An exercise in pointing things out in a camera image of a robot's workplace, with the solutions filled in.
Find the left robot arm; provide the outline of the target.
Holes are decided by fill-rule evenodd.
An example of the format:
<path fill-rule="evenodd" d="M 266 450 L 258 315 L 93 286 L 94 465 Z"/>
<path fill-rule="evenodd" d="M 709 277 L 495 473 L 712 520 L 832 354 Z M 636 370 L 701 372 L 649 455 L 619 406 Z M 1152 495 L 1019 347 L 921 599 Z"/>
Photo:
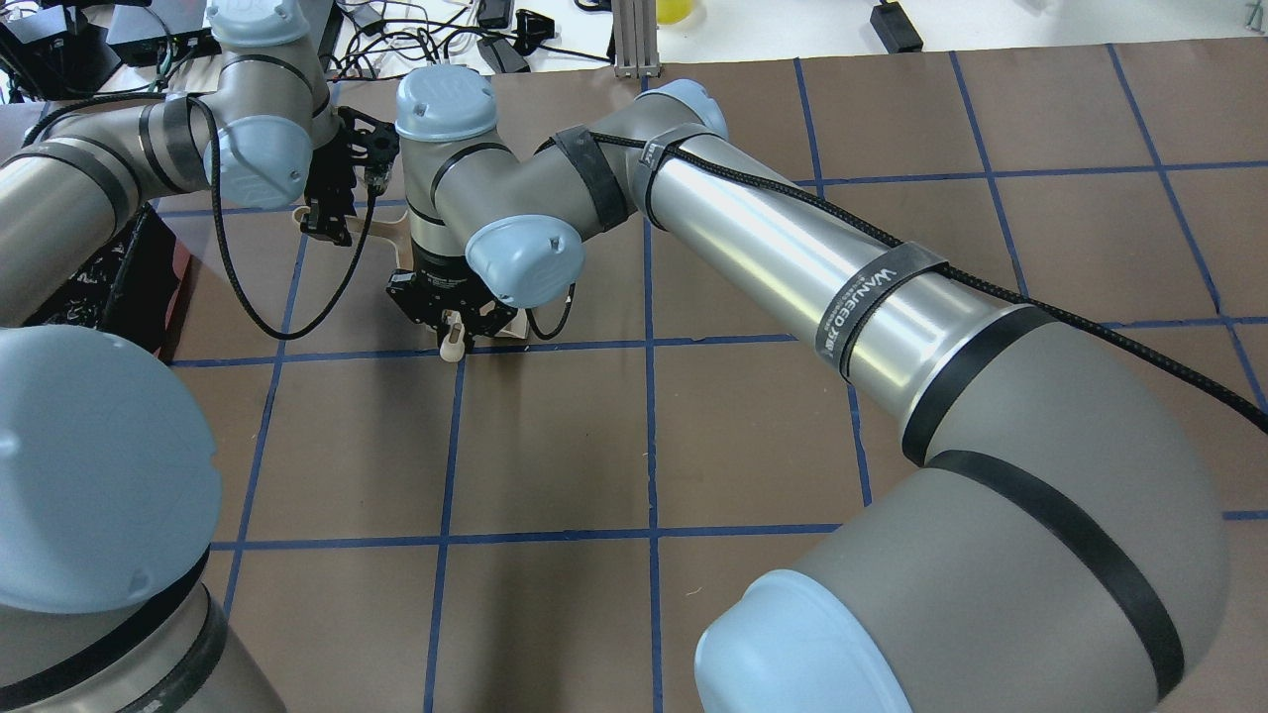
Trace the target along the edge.
<path fill-rule="evenodd" d="M 3 162 L 3 709 L 281 712 L 204 581 L 214 438 L 153 348 L 29 320 L 156 198 L 284 209 L 339 140 L 298 1 L 210 1 L 207 95 L 49 113 Z"/>

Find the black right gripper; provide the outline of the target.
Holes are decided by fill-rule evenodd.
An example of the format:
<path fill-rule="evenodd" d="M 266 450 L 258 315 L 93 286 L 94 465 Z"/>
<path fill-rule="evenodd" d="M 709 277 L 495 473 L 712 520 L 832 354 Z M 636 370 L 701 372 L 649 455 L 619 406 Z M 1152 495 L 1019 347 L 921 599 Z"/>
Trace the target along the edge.
<path fill-rule="evenodd" d="M 462 312 L 467 345 L 476 337 L 497 337 L 519 310 L 495 298 L 483 280 L 467 266 L 462 269 L 398 269 L 385 283 L 385 294 L 411 322 L 432 329 L 441 326 L 441 311 Z"/>

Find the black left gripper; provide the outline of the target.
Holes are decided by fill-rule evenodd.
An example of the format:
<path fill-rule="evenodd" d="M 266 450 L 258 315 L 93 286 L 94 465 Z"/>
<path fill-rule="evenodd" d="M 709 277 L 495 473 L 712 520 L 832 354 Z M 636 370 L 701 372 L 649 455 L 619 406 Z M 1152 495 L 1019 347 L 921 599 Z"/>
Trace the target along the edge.
<path fill-rule="evenodd" d="M 336 134 L 314 150 L 301 207 L 301 233 L 335 247 L 351 247 L 347 218 L 355 217 L 353 190 L 361 185 L 372 198 L 385 194 L 399 155 L 393 122 L 377 119 L 353 107 L 339 107 Z"/>

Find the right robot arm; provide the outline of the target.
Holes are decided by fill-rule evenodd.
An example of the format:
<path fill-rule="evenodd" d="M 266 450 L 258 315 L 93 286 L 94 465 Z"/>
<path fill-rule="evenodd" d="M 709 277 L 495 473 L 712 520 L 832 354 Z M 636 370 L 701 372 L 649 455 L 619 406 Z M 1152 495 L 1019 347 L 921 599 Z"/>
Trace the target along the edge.
<path fill-rule="evenodd" d="M 1009 176 L 837 184 L 837 204 L 1000 284 L 1121 325 L 1249 400 L 1265 396 L 1265 142 L 1179 131 L 1262 105 L 1213 69 L 1173 118 L 1123 55 L 1163 159 L 1248 167 L 1018 175 L 987 69 L 964 60 Z M 1019 258 L 1019 271 L 1011 261 Z M 758 573 L 888 497 L 896 421 L 689 249 L 630 222 L 598 239 L 560 351 L 366 368 L 396 554 L 363 554 L 364 712 L 696 712 L 691 653 Z"/>

